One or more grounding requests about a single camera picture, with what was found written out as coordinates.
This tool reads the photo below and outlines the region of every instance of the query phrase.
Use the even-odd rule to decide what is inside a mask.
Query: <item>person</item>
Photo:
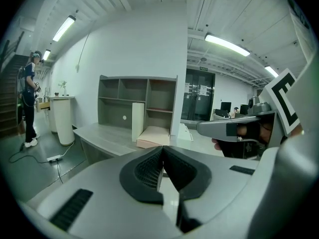
[[[37,86],[33,82],[33,77],[35,75],[35,65],[37,65],[41,60],[41,53],[36,51],[31,57],[30,63],[24,68],[24,90],[22,91],[22,103],[25,115],[25,143],[26,148],[36,146],[38,144],[37,139],[40,134],[35,133],[33,128],[34,122],[34,93],[40,91],[40,86]]]
[[[231,118],[235,118],[235,114],[237,114],[237,113],[239,113],[239,109],[238,109],[238,107],[235,107],[234,111],[231,114]]]

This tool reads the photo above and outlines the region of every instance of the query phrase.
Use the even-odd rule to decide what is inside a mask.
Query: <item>gray shelving unit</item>
[[[145,103],[144,129],[148,126],[170,129],[175,92],[176,78],[101,75],[98,92],[99,124],[132,128],[132,103]]]

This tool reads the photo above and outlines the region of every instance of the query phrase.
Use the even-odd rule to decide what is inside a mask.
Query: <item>black pants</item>
[[[33,128],[34,122],[34,94],[31,92],[22,93],[22,102],[25,115],[25,142],[31,142],[32,138],[36,137],[36,133]]]

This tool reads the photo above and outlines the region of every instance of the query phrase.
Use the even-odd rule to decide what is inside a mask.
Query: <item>black rubber pad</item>
[[[253,175],[253,173],[255,172],[254,169],[250,169],[250,168],[246,168],[246,167],[241,167],[241,166],[237,166],[237,165],[233,165],[230,170],[239,172],[239,173],[245,173],[245,174],[250,174]]]
[[[76,217],[83,210],[91,198],[93,192],[85,189],[79,189],[74,195],[60,208],[60,210],[51,218],[51,222],[58,228],[67,231]]]

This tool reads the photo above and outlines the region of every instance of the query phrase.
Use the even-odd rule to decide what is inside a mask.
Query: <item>doorway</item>
[[[182,120],[208,121],[214,98],[215,74],[187,69]]]

